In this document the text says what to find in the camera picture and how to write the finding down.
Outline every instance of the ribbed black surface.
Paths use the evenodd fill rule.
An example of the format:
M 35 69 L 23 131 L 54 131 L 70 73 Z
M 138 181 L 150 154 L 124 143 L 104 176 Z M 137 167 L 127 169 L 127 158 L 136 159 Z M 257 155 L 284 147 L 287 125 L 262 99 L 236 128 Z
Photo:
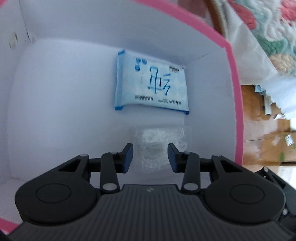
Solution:
M 57 227 L 22 224 L 13 241 L 286 241 L 276 223 L 236 226 L 221 221 L 199 197 L 181 194 L 175 185 L 125 185 L 104 195 L 85 217 Z

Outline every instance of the bedspread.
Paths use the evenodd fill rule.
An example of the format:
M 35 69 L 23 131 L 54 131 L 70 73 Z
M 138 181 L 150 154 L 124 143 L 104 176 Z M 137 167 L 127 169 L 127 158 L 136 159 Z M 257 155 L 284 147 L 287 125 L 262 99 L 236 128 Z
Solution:
M 296 0 L 228 0 L 280 73 L 296 76 Z

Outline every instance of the wooden floor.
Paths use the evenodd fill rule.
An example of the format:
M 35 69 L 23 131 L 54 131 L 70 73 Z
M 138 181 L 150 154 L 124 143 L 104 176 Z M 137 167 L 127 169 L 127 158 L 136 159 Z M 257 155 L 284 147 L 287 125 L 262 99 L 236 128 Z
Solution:
M 244 157 L 243 166 L 252 171 L 261 166 L 280 164 L 280 141 L 290 131 L 288 120 L 275 120 L 264 113 L 264 100 L 254 92 L 254 86 L 243 85 L 244 105 Z

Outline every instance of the cardboard box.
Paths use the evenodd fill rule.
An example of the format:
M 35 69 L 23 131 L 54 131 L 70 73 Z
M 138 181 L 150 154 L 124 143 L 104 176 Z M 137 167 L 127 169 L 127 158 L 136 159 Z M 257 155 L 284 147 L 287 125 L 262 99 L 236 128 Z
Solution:
M 285 132 L 284 133 L 284 144 L 283 144 L 283 160 L 286 161 L 296 161 L 296 133 L 295 132 Z
M 275 103 L 272 103 L 270 105 L 270 108 L 271 108 L 271 114 L 272 115 L 277 115 L 277 114 L 280 114 L 281 113 L 281 110 L 276 106 Z
M 282 134 L 268 134 L 264 136 L 260 146 L 260 158 L 264 162 L 279 164 L 283 152 L 284 137 Z

